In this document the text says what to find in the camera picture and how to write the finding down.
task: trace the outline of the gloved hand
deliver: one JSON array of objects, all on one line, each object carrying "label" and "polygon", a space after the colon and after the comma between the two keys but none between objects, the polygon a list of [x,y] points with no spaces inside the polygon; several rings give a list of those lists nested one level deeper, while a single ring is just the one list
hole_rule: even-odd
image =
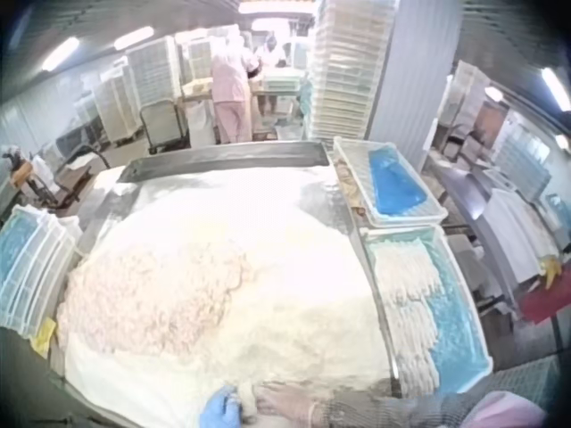
[{"label": "gloved hand", "polygon": [[262,415],[279,415],[304,427],[320,426],[322,411],[318,402],[303,389],[283,383],[254,386],[256,407]]},{"label": "gloved hand", "polygon": [[231,397],[236,387],[224,386],[212,395],[200,415],[200,428],[240,428],[240,404]]}]

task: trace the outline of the blue glove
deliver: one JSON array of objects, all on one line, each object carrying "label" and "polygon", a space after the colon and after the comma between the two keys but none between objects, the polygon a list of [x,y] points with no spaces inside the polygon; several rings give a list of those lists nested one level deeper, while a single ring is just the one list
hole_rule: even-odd
[{"label": "blue glove", "polygon": [[200,415],[200,428],[240,428],[240,405],[230,398],[235,386],[224,386],[212,395]]}]

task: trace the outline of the pink clothing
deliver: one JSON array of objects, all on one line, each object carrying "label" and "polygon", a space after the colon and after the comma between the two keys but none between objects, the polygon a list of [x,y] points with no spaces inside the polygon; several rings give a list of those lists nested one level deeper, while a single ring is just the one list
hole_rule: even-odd
[{"label": "pink clothing", "polygon": [[226,45],[212,58],[212,101],[215,103],[250,100],[248,71],[259,62],[240,45]]},{"label": "pink clothing", "polygon": [[230,101],[215,103],[219,121],[220,140],[223,144],[252,141],[252,117],[250,102]]},{"label": "pink clothing", "polygon": [[545,412],[511,392],[490,392],[472,409],[460,428],[540,428]]}]

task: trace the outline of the blue liner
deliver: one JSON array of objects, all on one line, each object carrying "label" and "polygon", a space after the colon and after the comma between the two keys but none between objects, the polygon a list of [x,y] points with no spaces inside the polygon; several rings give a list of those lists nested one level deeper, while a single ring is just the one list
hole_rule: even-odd
[{"label": "blue liner", "polygon": [[370,152],[368,165],[380,214],[399,215],[426,201],[425,191],[400,164],[398,153],[393,148]]},{"label": "blue liner", "polygon": [[15,211],[0,230],[0,292],[22,249],[37,228],[37,220],[23,211]]},{"label": "blue liner", "polygon": [[479,379],[491,372],[491,361],[481,343],[477,326],[479,319],[467,305],[464,293],[459,288],[453,265],[446,255],[433,244],[434,229],[423,228],[416,231],[370,237],[366,241],[369,257],[377,263],[374,255],[375,243],[384,241],[412,242],[419,238],[426,246],[430,258],[436,266],[443,283],[443,292],[435,293],[426,299],[433,311],[438,329],[438,343],[430,351],[436,370],[440,375],[438,394],[463,392]]}]

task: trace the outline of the ceiling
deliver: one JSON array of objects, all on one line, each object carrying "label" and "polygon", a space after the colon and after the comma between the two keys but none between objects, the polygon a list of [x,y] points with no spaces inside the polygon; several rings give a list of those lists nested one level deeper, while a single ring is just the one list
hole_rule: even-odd
[{"label": "ceiling", "polygon": [[527,2],[465,0],[456,60],[475,65],[569,132],[571,113],[561,112],[541,76],[545,67],[570,71],[566,46],[551,29]]},{"label": "ceiling", "polygon": [[[16,22],[12,27],[16,36],[4,37],[2,99],[46,78],[48,74],[41,71],[43,60],[67,37],[78,37],[81,45],[58,70],[114,52],[115,38],[146,25],[153,26],[159,37],[181,29],[238,22],[239,4],[240,0],[32,2],[20,13],[20,36]],[[546,66],[565,66],[569,71],[566,47],[526,5],[519,0],[465,0],[456,60],[479,67],[571,130],[571,114],[561,113],[540,74]]]},{"label": "ceiling", "polygon": [[[31,2],[13,23],[12,36],[3,37],[2,99],[46,78],[42,62],[68,37],[77,37],[81,43],[58,71],[114,52],[112,45],[117,37],[147,25],[154,27],[155,36],[160,37],[181,29],[234,23],[239,4],[240,0]],[[20,22],[22,31],[18,30]]]}]

